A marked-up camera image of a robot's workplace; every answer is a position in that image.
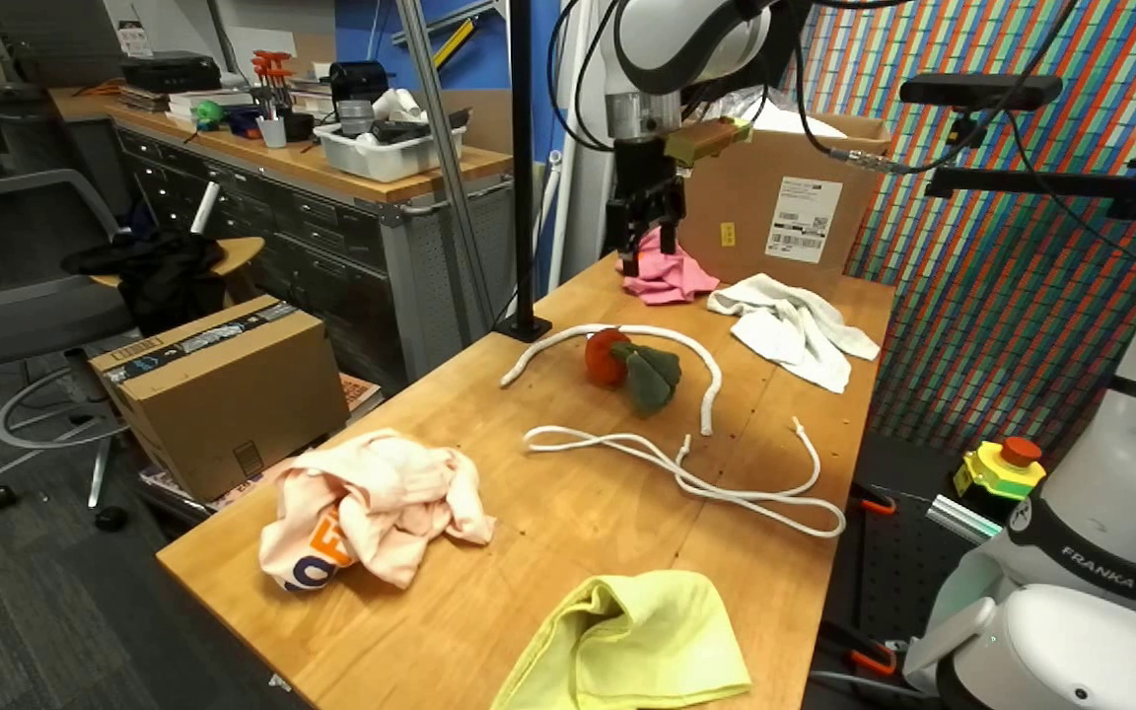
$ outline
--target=towel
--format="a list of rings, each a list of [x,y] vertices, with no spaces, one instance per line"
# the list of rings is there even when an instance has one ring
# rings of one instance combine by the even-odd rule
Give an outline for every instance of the towel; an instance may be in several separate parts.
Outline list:
[[[878,344],[844,322],[839,307],[808,286],[787,286],[764,273],[719,286],[708,311],[739,316],[731,326],[762,357],[806,381],[844,395],[853,357],[875,357]]]
[[[493,710],[699,706],[747,690],[748,671],[719,587],[668,566],[572,587]]]
[[[279,475],[279,518],[260,527],[260,570],[279,587],[314,591],[361,562],[409,587],[435,535],[488,544],[493,518],[478,493],[478,464],[394,429],[292,456]]]
[[[636,255],[640,255],[640,274],[622,274],[618,285],[643,305],[682,305],[720,285],[682,243],[676,253],[661,253],[660,226],[643,232]]]

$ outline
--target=white rope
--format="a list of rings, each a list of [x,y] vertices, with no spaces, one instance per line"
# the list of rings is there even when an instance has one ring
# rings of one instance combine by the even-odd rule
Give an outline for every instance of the white rope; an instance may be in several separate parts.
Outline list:
[[[676,486],[690,496],[739,503],[739,510],[748,510],[764,520],[787,524],[806,535],[832,540],[844,533],[844,514],[832,502],[799,496],[820,475],[820,452],[808,440],[799,416],[791,416],[791,429],[797,429],[797,436],[814,460],[808,475],[791,487],[726,487],[726,486],[708,486],[708,479],[695,475],[690,468],[682,468],[682,456],[690,452],[690,432],[682,436],[678,456],[668,456],[649,436],[640,436],[640,432],[586,432],[586,429],[572,429],[572,424],[534,424],[524,432],[524,449],[539,449],[539,452],[590,449],[590,447],[618,449],[628,456],[649,460],[653,468],[669,472]],[[776,514],[779,503],[786,510],[820,510],[832,524],[824,524],[824,527],[799,524],[799,520]]]
[[[676,344],[690,347],[690,351],[708,365],[708,376],[715,376],[715,381],[706,386],[701,406],[699,406],[699,432],[715,432],[715,401],[719,401],[719,391],[720,391],[720,365],[719,365],[719,357],[715,357],[699,337],[690,337],[690,336],[682,336],[682,330],[669,330],[669,326],[649,326],[649,322],[580,322],[580,326],[563,326],[563,330],[557,330],[557,336],[524,347],[520,357],[499,376],[497,386],[516,381],[516,378],[524,376],[524,365],[527,365],[539,351],[548,351],[548,347],[557,347],[557,344],[563,344],[563,337],[574,337],[574,336],[606,330],[606,326],[628,330],[628,336],[660,336],[660,337],[676,337]]]

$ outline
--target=office chair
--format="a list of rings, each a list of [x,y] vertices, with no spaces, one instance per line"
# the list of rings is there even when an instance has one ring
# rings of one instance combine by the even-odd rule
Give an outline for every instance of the office chair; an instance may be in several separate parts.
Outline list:
[[[88,510],[97,527],[125,520],[122,510],[102,503],[102,472],[122,423],[108,406],[84,347],[125,336],[134,322],[113,286],[66,274],[58,260],[110,237],[113,216],[76,169],[0,176],[0,361],[42,354],[64,354],[66,361],[0,406],[0,440],[23,449],[0,464],[0,475],[39,452],[96,447]]]

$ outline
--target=pink cloth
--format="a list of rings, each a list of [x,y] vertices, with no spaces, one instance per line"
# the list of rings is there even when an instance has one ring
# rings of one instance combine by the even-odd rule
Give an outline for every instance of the pink cloth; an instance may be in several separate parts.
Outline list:
[[[279,475],[279,518],[260,527],[260,570],[279,587],[314,591],[361,562],[409,587],[435,535],[493,540],[478,464],[460,449],[431,449],[394,429],[300,452]]]
[[[640,274],[622,274],[618,285],[643,305],[682,305],[720,285],[682,243],[676,253],[660,253],[660,226],[643,232],[636,255]]]

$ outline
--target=cardboard box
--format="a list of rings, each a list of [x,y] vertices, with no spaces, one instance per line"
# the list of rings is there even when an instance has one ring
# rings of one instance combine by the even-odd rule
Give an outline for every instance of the cardboard box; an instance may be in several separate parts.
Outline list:
[[[255,294],[90,357],[137,447],[197,502],[346,416],[323,322]]]
[[[828,144],[885,157],[895,144],[875,118],[828,115],[824,122],[848,134],[824,138]],[[678,243],[720,278],[768,273],[818,286],[848,266],[878,186],[878,169],[835,160],[806,134],[752,134],[695,160]]]

